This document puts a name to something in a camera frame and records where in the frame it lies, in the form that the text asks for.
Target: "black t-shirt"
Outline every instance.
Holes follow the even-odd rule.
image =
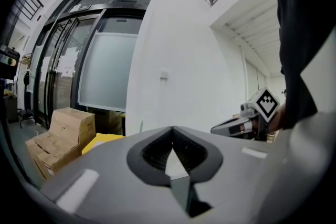
[[[336,0],[278,0],[280,61],[287,89],[284,129],[317,112],[300,74],[336,24],[335,10]]]

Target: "floor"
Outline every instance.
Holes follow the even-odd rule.
[[[10,123],[8,125],[8,128],[14,151],[18,156],[22,167],[24,168],[28,177],[34,183],[34,185],[40,188],[44,180],[39,174],[37,168],[35,167],[35,164],[33,163],[28,153],[26,141],[38,134],[45,133],[46,129],[39,124],[35,125],[33,120],[22,122],[22,129],[20,128],[20,124],[18,122]]]

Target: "black shirt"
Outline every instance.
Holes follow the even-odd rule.
[[[280,61],[287,89],[284,129],[317,112],[300,74],[336,24],[335,9],[336,0],[278,0]]]

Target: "white ceiling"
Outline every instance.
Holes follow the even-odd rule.
[[[226,23],[259,55],[271,76],[279,76],[281,70],[277,6],[277,0],[252,0],[248,9]]]

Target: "yellow box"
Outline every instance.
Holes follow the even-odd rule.
[[[123,138],[122,135],[119,134],[100,134],[97,133],[96,137],[82,150],[82,155],[84,155],[86,152],[90,151],[96,146],[99,146],[100,144],[103,144],[105,142],[117,140]]]

